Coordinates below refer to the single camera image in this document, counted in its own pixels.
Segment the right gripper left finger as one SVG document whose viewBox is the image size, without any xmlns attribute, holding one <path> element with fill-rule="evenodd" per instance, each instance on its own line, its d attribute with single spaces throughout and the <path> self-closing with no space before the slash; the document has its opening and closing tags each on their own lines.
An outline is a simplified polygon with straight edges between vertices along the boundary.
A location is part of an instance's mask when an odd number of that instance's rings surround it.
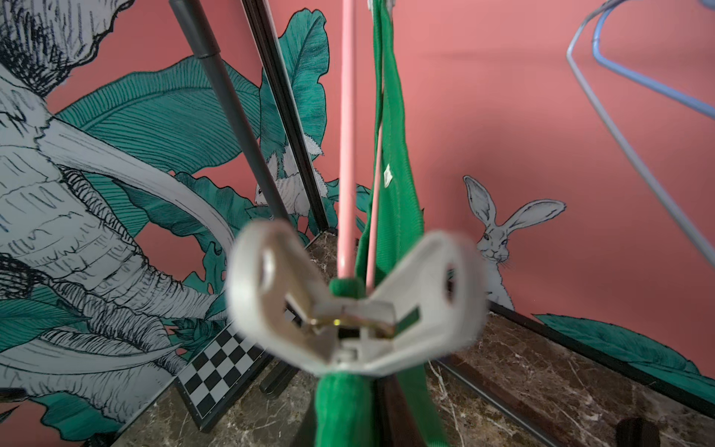
<svg viewBox="0 0 715 447">
<path fill-rule="evenodd" d="M 318 430 L 318 420 L 313 410 L 305 414 L 290 447 L 314 447 Z"/>
</svg>

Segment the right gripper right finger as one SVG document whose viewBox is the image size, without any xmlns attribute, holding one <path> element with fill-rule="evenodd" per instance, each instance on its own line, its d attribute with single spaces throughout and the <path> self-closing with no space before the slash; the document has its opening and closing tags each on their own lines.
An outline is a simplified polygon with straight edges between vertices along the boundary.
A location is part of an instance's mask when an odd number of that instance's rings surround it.
<svg viewBox="0 0 715 447">
<path fill-rule="evenodd" d="M 376 381 L 375 409 L 379 446 L 426 446 L 396 376 Z"/>
</svg>

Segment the pink wire hanger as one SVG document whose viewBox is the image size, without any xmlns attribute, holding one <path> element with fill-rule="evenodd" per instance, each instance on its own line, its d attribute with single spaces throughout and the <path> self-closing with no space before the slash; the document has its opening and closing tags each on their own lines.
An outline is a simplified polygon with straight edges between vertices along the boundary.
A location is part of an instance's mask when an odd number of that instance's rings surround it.
<svg viewBox="0 0 715 447">
<path fill-rule="evenodd" d="M 339 279 L 353 278 L 355 268 L 355 209 L 356 209 L 356 141 L 357 141 L 357 56 L 356 56 L 356 1 L 343 1 L 342 60 L 341 60 L 341 126 L 340 126 L 340 188 L 337 270 Z M 369 244 L 365 292 L 375 289 L 376 245 L 382 161 L 381 143 L 374 158 L 375 173 L 372 187 Z"/>
</svg>

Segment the green tank top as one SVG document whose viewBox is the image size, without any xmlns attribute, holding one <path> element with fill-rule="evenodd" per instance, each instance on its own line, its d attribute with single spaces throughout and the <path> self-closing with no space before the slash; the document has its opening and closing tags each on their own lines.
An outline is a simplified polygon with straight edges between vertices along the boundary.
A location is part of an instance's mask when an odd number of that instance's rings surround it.
<svg viewBox="0 0 715 447">
<path fill-rule="evenodd" d="M 363 298 L 366 270 L 375 268 L 380 284 L 424 236 L 420 208 L 411 172 L 405 131 L 405 106 L 394 52 L 392 6 L 377 1 L 374 16 L 376 76 L 375 146 L 382 152 L 381 170 L 392 174 L 389 186 L 376 197 L 378 212 L 369 213 L 365 228 L 377 230 L 375 257 L 369 257 L 369 237 L 357 248 L 355 277 L 334 279 L 330 290 L 339 297 Z M 378 413 L 374 403 L 375 380 L 353 374 L 328 374 L 318 380 L 314 408 L 317 428 L 314 446 L 376 446 Z"/>
</svg>

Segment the white wire hanger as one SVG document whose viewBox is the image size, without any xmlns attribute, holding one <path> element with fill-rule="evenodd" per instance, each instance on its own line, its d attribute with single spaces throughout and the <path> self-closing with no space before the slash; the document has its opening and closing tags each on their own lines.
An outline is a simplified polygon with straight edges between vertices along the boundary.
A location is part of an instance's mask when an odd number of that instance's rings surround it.
<svg viewBox="0 0 715 447">
<path fill-rule="evenodd" d="M 617 145 L 621 149 L 624 156 L 627 158 L 631 166 L 635 169 L 636 173 L 640 175 L 642 180 L 646 183 L 648 188 L 657 197 L 660 204 L 668 212 L 672 220 L 681 229 L 681 232 L 689 239 L 689 241 L 696 247 L 700 254 L 706 259 L 709 264 L 714 264 L 714 247 L 709 242 L 709 240 L 699 231 L 699 229 L 694 225 L 694 223 L 689 219 L 687 214 L 681 209 L 678 203 L 672 198 L 668 191 L 662 186 L 662 184 L 657 180 L 657 177 L 653 175 L 647 165 L 644 163 L 642 158 L 638 155 L 637 151 L 629 143 L 623 132 L 618 128 L 614 119 L 608 114 L 603 106 L 603 103 L 596 95 L 590 83 L 578 67 L 575 59 L 573 58 L 573 51 L 575 46 L 581 37 L 582 33 L 593 20 L 597 20 L 596 27 L 594 29 L 592 37 L 592 56 L 602 67 L 610 70 L 611 72 L 627 78 L 628 80 L 645 87 L 646 89 L 651 89 L 662 96 L 674 100 L 679 104 L 686 106 L 687 108 L 694 110 L 705 117 L 713 119 L 714 117 L 714 107 L 710 104 L 706 104 L 692 96 L 686 95 L 681 91 L 676 91 L 665 84 L 644 76 L 643 74 L 637 73 L 629 68 L 610 61 L 603 57 L 601 54 L 601 33 L 603 32 L 603 26 L 611 12 L 620 6 L 619 1 L 606 1 L 597 9 L 590 12 L 583 22 L 577 28 L 571 42 L 569 43 L 566 50 L 566 60 L 569 67 L 575 76 L 575 79 L 581 87 L 582 91 L 585 93 L 590 105 L 598 115 L 599 119 L 603 121 L 604 126 L 607 128 L 609 133 L 612 135 Z"/>
</svg>

